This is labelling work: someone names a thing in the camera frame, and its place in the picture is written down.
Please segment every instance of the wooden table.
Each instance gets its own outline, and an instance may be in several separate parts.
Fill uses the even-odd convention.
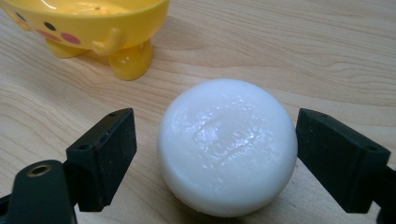
[[[15,174],[64,150],[109,112],[132,107],[138,152],[111,206],[79,223],[375,223],[346,214],[297,162],[291,181],[248,216],[216,218],[178,201],[157,155],[165,109],[183,91],[228,77],[271,92],[295,121],[301,107],[329,114],[392,151],[396,163],[396,2],[393,0],[174,0],[135,81],[106,58],[57,59],[44,39],[0,10],[0,195]]]

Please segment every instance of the black eye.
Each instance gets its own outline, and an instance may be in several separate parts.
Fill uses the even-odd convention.
[[[16,12],[15,14],[17,14],[18,18],[20,18],[22,21],[26,21],[26,19],[23,16],[21,16],[21,14],[19,14],[18,12]]]
[[[46,25],[46,27],[49,28],[51,31],[56,31],[55,26],[53,26],[51,23],[44,22],[44,25]]]

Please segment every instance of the yellow bowl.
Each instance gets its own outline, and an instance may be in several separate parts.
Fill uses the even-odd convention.
[[[152,59],[150,39],[170,0],[0,0],[22,29],[46,37],[51,52],[70,58],[93,50],[109,56],[121,79],[141,77]]]

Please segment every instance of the light wood surface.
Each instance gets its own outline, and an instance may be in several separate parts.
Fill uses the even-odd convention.
[[[396,1],[173,0],[135,81],[92,53],[57,59],[0,10],[0,195],[15,174],[64,150],[109,112],[132,107],[138,152],[111,206],[79,223],[375,223],[346,214],[297,162],[269,205],[238,218],[199,214],[166,187],[157,156],[162,115],[184,90],[218,77],[271,92],[295,121],[301,107],[341,120],[396,163]]]

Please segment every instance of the metal screw hole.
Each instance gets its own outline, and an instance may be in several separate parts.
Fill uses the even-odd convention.
[[[52,170],[52,166],[50,164],[40,164],[29,170],[27,175],[30,177],[37,177],[46,174],[50,170]]]

